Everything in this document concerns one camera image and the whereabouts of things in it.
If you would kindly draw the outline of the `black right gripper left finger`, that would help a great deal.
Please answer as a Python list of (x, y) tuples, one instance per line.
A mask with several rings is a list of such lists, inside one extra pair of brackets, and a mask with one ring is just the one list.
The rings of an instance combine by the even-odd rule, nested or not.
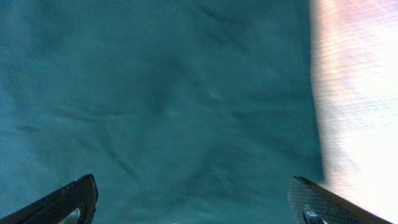
[(98, 201), (94, 175), (86, 174), (24, 208), (1, 218), (1, 224), (92, 224)]

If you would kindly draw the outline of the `black shorts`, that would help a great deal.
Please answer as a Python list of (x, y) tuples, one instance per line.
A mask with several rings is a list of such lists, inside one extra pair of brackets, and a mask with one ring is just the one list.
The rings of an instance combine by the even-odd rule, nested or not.
[(310, 2), (2, 1), (1, 215), (85, 174), (95, 223), (293, 223)]

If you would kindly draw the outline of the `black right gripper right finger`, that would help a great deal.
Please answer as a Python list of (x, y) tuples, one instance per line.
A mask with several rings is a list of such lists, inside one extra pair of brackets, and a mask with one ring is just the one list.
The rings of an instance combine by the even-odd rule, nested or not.
[(298, 224), (392, 224), (304, 177), (292, 178), (288, 200)]

